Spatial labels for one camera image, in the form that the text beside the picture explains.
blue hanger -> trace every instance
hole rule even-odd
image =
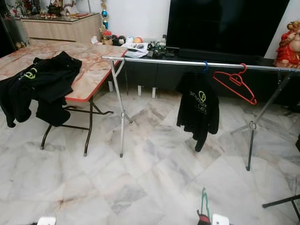
[[[207,61],[204,61],[204,63],[206,64],[206,67],[205,67],[205,69],[202,72],[206,73],[208,71],[208,69],[209,69],[209,66],[208,66]]]

television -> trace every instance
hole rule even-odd
[[[289,0],[171,0],[166,46],[264,56]]]

black hoodie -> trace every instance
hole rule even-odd
[[[177,90],[182,94],[177,126],[192,132],[196,151],[203,147],[207,132],[216,134],[219,127],[219,99],[207,80],[207,74],[185,74]]]
[[[36,116],[54,126],[70,117],[62,108],[66,104],[64,96],[73,91],[71,85],[82,62],[61,52],[52,59],[35,58],[33,63],[15,76],[0,81],[0,106],[11,128],[15,126],[15,119],[24,122],[30,117],[31,99],[38,101]]]

rack stand base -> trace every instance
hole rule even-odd
[[[289,73],[289,75],[287,75],[282,82],[278,81],[278,87],[277,87],[276,91],[273,93],[273,95],[268,100],[268,102],[264,105],[263,109],[259,112],[259,114],[257,115],[257,117],[255,118],[254,121],[250,121],[249,125],[245,125],[243,127],[240,127],[238,129],[230,132],[230,134],[234,134],[234,133],[242,131],[242,130],[244,130],[246,128],[250,128],[250,130],[251,130],[249,152],[248,152],[248,164],[246,166],[246,170],[247,171],[250,171],[251,157],[252,157],[252,150],[253,150],[253,140],[254,140],[254,134],[255,134],[255,130],[256,130],[256,124],[262,118],[262,116],[265,114],[265,112],[267,111],[268,107],[274,102],[274,100],[280,94],[280,92],[282,91],[282,89],[287,85],[287,83],[291,79],[291,75],[292,74]]]

plastic hanger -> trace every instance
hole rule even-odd
[[[204,61],[204,63],[206,64],[206,67],[204,68],[204,70],[202,71],[203,73],[206,73],[209,69],[208,63],[207,61]]]
[[[243,98],[244,100],[246,100],[247,102],[249,102],[250,104],[256,105],[257,100],[252,92],[252,90],[243,82],[242,77],[240,76],[241,74],[245,73],[247,71],[247,65],[245,63],[241,63],[241,65],[244,66],[244,70],[239,72],[238,74],[229,74],[229,73],[225,73],[225,72],[219,72],[216,71],[213,73],[213,78],[218,81],[219,83],[221,83],[223,86],[225,86],[226,88],[228,88],[230,91],[232,91],[233,93],[237,94],[238,96],[240,96],[241,98]],[[220,81],[216,75],[217,74],[222,74],[222,75],[226,75],[229,77],[229,80],[231,82],[233,82],[235,85],[241,87],[244,86],[245,88],[247,88],[247,90],[249,91],[249,93],[251,94],[252,98],[248,99],[245,96],[243,96],[242,94],[240,94],[239,92],[233,90],[231,87],[229,87],[227,84],[223,83],[222,81]]]

